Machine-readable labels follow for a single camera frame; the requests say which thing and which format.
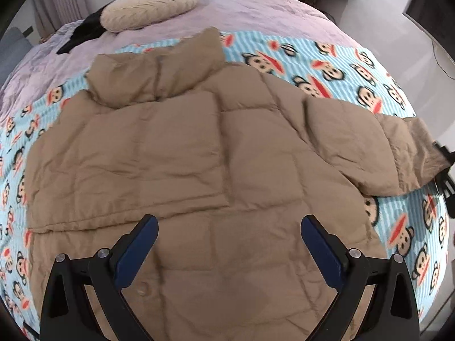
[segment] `metal screw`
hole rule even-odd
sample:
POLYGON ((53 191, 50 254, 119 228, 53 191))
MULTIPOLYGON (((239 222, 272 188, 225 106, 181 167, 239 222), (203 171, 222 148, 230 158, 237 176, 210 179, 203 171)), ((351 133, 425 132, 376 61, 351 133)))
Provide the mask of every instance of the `metal screw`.
POLYGON ((105 258, 106 256, 109 255, 109 249, 101 249, 98 251, 97 255, 99 258, 105 258))
POLYGON ((61 263, 63 260, 65 260, 67 256, 65 254, 58 254, 56 257, 55 257, 55 261, 57 263, 61 263))
POLYGON ((349 255, 351 255, 353 258, 359 258, 362 255, 362 253, 360 252, 360 250, 351 249, 349 250, 349 255))
POLYGON ((400 254, 395 254, 395 255, 394 255, 394 260, 395 260, 397 263, 403 263, 403 257, 402 257, 400 254))

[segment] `white curtain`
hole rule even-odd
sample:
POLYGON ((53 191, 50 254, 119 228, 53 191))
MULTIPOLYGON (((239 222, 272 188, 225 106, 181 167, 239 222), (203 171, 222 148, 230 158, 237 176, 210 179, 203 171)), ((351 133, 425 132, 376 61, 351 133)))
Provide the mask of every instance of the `white curtain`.
POLYGON ((36 29, 43 38, 66 23, 88 16, 85 0, 33 0, 33 7, 36 29))

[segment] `jacket button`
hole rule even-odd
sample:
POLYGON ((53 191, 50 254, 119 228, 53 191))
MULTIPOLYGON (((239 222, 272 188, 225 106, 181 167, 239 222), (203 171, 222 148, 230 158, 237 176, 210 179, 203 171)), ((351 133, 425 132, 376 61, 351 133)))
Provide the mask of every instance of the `jacket button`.
POLYGON ((137 293, 140 296, 148 296, 150 294, 149 286, 146 282, 140 282, 137 286, 137 293))

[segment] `lavender bedsheet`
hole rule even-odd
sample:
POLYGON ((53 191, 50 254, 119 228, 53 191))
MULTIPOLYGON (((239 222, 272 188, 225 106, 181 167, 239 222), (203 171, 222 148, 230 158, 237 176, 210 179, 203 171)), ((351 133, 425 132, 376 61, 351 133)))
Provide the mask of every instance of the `lavender bedsheet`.
POLYGON ((209 26, 222 31, 256 30, 343 46, 357 45, 324 14, 297 0, 200 0, 195 9, 183 15, 137 31, 105 32, 69 54, 56 55, 80 23, 63 26, 49 41, 35 46, 15 68, 0 89, 0 123, 88 67, 99 53, 113 53, 132 43, 181 38, 209 26))

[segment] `gray chair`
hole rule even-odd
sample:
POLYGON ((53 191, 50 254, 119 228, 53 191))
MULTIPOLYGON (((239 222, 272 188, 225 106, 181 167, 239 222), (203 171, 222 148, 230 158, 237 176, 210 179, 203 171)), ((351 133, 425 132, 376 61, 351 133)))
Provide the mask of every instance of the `gray chair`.
POLYGON ((0 40, 0 87, 32 47, 19 28, 6 31, 0 40))

